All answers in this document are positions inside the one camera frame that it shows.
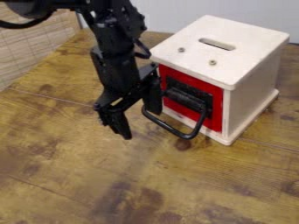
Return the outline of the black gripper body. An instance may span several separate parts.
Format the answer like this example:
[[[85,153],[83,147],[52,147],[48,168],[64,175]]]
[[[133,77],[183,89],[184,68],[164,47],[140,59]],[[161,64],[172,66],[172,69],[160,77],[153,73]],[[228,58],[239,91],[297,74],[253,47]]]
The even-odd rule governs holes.
[[[157,65],[151,63],[137,67],[133,51],[108,57],[95,46],[89,55],[104,88],[93,109],[96,112],[101,109],[125,112],[139,100],[143,100],[151,79],[159,78]]]

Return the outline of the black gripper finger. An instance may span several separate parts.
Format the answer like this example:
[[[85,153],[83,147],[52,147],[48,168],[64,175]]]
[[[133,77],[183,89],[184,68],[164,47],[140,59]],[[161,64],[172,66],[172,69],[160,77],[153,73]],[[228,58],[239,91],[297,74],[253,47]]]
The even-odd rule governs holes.
[[[129,140],[132,133],[124,111],[103,108],[97,113],[103,125],[108,126],[125,140]]]
[[[153,77],[149,81],[143,100],[145,110],[160,115],[163,111],[163,91],[157,77]]]

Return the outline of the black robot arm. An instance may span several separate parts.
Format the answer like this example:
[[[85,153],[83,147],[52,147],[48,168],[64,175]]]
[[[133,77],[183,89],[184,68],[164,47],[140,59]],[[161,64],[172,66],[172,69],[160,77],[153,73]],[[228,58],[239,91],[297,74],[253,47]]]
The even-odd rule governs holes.
[[[103,85],[93,109],[99,120],[125,140],[132,133],[125,111],[143,102],[159,114],[163,109],[157,64],[143,67],[137,59],[149,59],[151,52],[140,36],[145,31],[145,17],[129,0],[0,0],[25,23],[0,20],[0,27],[21,30],[43,23],[59,10],[77,12],[91,29],[97,44],[89,55]]]

